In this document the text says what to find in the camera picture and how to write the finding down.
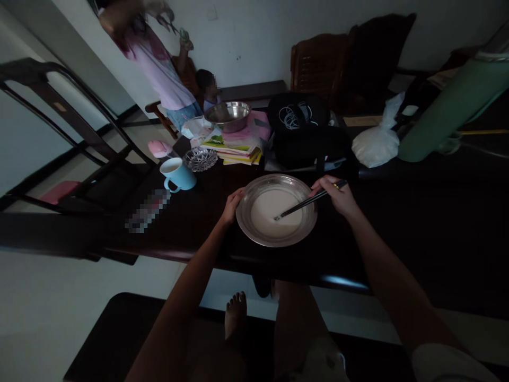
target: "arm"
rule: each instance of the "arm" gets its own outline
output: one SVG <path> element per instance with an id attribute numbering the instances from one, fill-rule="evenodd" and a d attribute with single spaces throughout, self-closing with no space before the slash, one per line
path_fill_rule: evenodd
<path id="1" fill-rule="evenodd" d="M 193 50 L 194 46 L 191 41 L 184 42 L 184 40 L 180 39 L 180 54 L 177 62 L 177 72 L 179 75 L 183 75 L 186 71 L 186 61 L 189 56 L 189 51 Z"/>
<path id="2" fill-rule="evenodd" d="M 119 0 L 99 15 L 99 22 L 113 40 L 121 40 L 131 21 L 144 10 L 143 0 Z"/>
<path id="3" fill-rule="evenodd" d="M 337 190 L 332 185 L 338 180 L 326 175 L 311 187 L 311 195 L 325 189 L 352 227 L 371 289 L 389 314 L 403 346 L 410 354 L 424 343 L 441 343 L 468 353 L 439 318 L 417 280 L 373 229 L 350 187 Z"/>
<path id="4" fill-rule="evenodd" d="M 189 323 L 200 305 L 223 237 L 235 219 L 243 188 L 230 195 L 223 215 L 175 283 L 126 382 L 181 381 Z"/>

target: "chopsticks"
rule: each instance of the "chopsticks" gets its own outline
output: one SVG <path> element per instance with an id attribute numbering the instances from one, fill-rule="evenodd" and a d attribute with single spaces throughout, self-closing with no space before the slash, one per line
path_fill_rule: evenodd
<path id="1" fill-rule="evenodd" d="M 340 180 L 337 183 L 334 183 L 333 186 L 336 187 L 337 189 L 341 189 L 342 187 L 346 186 L 347 184 L 348 184 L 348 182 L 343 179 L 343 180 Z M 295 207 L 292 207 L 289 210 L 286 210 L 281 215 L 276 216 L 274 218 L 274 220 L 275 221 L 281 220 L 285 216 L 288 216 L 291 213 L 294 213 L 295 211 L 300 210 L 302 207 L 306 207 L 307 205 L 315 202 L 316 200 L 320 199 L 322 196 L 325 196 L 325 195 L 327 195 L 327 191 L 323 190 L 322 192 L 317 193 L 315 196 L 306 199 L 304 202 L 299 203 Z"/>

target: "light blue cup handle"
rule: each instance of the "light blue cup handle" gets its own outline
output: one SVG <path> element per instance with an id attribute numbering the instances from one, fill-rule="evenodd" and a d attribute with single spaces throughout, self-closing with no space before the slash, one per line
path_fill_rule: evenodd
<path id="1" fill-rule="evenodd" d="M 180 188 L 181 188 L 181 187 L 177 187 L 177 189 L 176 189 L 175 191 L 173 191 L 173 190 L 170 188 L 170 186 L 168 186 L 168 182 L 169 182 L 169 181 L 170 181 L 170 178 L 166 178 L 166 179 L 164 180 L 164 188 L 166 188 L 167 190 L 170 190 L 170 192 L 173 192 L 173 193 L 180 191 Z"/>

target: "pink shirt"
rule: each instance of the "pink shirt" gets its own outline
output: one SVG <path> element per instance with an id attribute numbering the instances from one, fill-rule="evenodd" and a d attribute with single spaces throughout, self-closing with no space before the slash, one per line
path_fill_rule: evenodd
<path id="1" fill-rule="evenodd" d="M 180 81 L 171 63 L 171 55 L 155 32 L 148 25 L 143 31 L 140 20 L 135 19 L 134 28 L 124 33 L 124 44 L 117 43 L 124 55 L 135 62 L 147 76 L 159 94 L 161 105 L 168 110 L 180 110 L 196 102 L 193 95 Z"/>

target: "small bowl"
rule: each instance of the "small bowl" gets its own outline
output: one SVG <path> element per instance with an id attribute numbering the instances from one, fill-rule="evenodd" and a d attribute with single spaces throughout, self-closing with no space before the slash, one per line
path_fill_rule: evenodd
<path id="1" fill-rule="evenodd" d="M 189 150 L 182 160 L 192 172 L 202 172 L 215 165 L 217 152 L 203 147 L 195 147 Z"/>
<path id="2" fill-rule="evenodd" d="M 309 197 L 311 189 L 302 181 L 285 174 L 269 174 L 253 180 L 244 189 L 244 198 L 235 211 L 240 228 L 254 242 L 265 247 L 287 247 L 304 239 L 317 222 L 318 210 L 315 203 L 302 208 L 302 222 L 296 231 L 288 236 L 273 238 L 258 231 L 251 221 L 254 201 L 266 191 L 283 189 L 290 192 L 300 202 Z"/>
<path id="3" fill-rule="evenodd" d="M 245 102 L 222 102 L 205 112 L 205 119 L 224 133 L 236 133 L 245 128 L 251 106 Z"/>

